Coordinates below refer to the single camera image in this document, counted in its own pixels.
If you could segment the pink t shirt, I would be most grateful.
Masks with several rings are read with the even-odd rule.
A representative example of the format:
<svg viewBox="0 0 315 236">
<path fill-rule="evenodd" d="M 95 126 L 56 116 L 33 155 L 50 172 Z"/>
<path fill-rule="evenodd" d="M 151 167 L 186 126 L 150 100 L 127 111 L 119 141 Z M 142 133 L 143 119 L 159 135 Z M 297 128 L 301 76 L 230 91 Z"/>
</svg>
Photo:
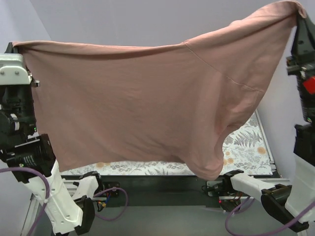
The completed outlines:
<svg viewBox="0 0 315 236">
<path fill-rule="evenodd" d="M 225 138 L 251 117 L 283 56 L 301 3 L 268 4 L 174 45 L 14 42 L 40 87 L 37 129 L 60 171 L 98 162 L 185 163 L 216 179 Z"/>
</svg>

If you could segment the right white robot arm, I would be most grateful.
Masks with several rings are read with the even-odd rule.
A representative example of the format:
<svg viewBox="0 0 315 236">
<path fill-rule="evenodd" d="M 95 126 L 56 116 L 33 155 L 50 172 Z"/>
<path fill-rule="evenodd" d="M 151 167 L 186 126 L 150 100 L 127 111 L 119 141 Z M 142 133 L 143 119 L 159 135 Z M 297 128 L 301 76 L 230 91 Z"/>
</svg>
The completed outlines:
<svg viewBox="0 0 315 236">
<path fill-rule="evenodd" d="M 261 202 L 265 211 L 296 233 L 305 231 L 315 220 L 315 25 L 308 16 L 297 16 L 297 28 L 286 58 L 288 75 L 297 79 L 297 88 L 306 125 L 295 125 L 295 178 L 291 185 L 271 184 L 241 170 L 223 175 L 222 181 L 207 192 L 218 195 L 245 194 Z"/>
</svg>

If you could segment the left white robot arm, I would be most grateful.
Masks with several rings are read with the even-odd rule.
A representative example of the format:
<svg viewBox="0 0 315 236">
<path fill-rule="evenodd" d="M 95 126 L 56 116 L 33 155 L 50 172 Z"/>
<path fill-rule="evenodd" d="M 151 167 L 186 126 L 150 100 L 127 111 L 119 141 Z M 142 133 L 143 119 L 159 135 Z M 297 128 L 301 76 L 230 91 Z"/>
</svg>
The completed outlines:
<svg viewBox="0 0 315 236">
<path fill-rule="evenodd" d="M 82 235 L 95 218 L 93 196 L 101 196 L 105 185 L 94 171 L 74 182 L 74 194 L 67 190 L 49 136 L 37 131 L 32 89 L 39 85 L 9 43 L 0 56 L 0 158 L 39 201 L 53 235 Z"/>
</svg>

